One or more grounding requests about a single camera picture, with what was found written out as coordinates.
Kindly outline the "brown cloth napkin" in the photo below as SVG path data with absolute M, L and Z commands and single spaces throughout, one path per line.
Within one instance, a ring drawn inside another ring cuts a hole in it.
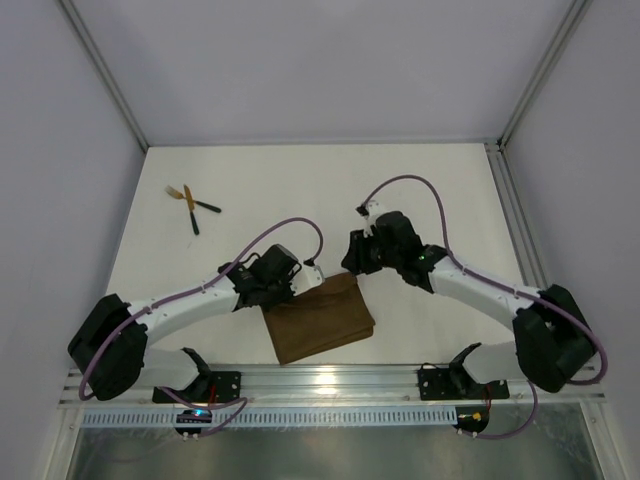
M 375 327 L 350 273 L 331 276 L 321 286 L 262 313 L 281 365 L 367 339 Z

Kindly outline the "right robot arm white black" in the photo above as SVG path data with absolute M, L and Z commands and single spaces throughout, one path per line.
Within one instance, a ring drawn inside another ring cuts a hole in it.
M 512 332 L 508 342 L 473 343 L 449 362 L 448 380 L 459 395 L 508 379 L 556 393 L 595 355 L 586 321 L 565 288 L 505 286 L 472 273 L 444 247 L 423 243 L 403 213 L 373 206 L 358 212 L 366 226 L 350 232 L 343 268 L 354 275 L 392 269 L 408 285 L 459 301 Z

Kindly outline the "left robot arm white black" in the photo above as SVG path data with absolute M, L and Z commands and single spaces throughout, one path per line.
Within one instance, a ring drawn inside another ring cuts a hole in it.
M 131 388 L 152 388 L 156 403 L 208 401 L 215 375 L 192 348 L 156 348 L 160 340 L 199 321 L 238 310 L 270 310 L 324 281 L 310 260 L 280 244 L 246 261 L 221 266 L 217 276 L 163 299 L 101 298 L 68 345 L 82 373 L 79 397 L 112 400 Z

